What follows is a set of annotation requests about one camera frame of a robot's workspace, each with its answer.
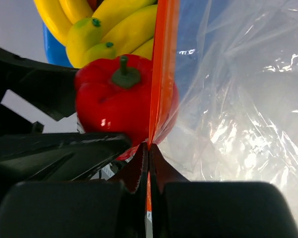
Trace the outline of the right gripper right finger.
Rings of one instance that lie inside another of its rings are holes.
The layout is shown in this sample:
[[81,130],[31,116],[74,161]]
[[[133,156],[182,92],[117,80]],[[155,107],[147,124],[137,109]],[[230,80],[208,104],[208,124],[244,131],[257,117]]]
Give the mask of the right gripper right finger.
[[189,181],[149,150],[155,238],[298,238],[281,192],[267,182]]

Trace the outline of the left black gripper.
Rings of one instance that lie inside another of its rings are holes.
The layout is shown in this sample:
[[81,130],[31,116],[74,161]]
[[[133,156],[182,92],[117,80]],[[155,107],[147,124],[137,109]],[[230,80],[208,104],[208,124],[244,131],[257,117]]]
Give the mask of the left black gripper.
[[[76,68],[22,58],[0,48],[0,103],[11,90],[60,121],[75,113],[76,72]],[[0,136],[0,198],[22,181],[89,179],[130,148],[130,139],[122,133]]]

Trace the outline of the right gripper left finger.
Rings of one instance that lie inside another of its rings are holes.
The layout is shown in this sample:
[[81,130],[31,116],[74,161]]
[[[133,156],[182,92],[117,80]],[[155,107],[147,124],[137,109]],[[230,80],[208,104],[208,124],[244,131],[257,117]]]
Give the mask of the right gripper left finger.
[[21,182],[0,205],[0,238],[144,238],[148,147],[109,180]]

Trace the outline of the red bell pepper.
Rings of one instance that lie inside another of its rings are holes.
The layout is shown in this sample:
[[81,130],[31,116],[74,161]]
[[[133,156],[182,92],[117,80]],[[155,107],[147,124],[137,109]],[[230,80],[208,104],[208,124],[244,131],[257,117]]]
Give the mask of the red bell pepper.
[[[129,88],[126,80],[112,81],[120,69],[135,68],[140,80]],[[153,63],[137,55],[115,59],[97,59],[79,69],[74,78],[75,108],[84,132],[120,132],[126,134],[132,147],[117,160],[124,161],[136,152],[149,136]]]

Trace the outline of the clear zip top bag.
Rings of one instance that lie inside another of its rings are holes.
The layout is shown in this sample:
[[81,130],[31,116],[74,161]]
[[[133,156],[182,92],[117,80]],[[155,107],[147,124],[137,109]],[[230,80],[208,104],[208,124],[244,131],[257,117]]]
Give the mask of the clear zip top bag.
[[161,78],[179,91],[160,144],[190,181],[262,181],[286,198],[298,228],[298,0],[160,0]]

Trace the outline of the large yellow banana bunch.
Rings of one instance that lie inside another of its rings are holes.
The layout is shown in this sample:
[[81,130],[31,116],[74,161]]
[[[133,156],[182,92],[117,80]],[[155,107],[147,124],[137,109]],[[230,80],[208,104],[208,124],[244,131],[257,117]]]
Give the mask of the large yellow banana bunch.
[[155,0],[36,0],[53,37],[65,47],[70,65],[133,54],[151,59],[157,15]]

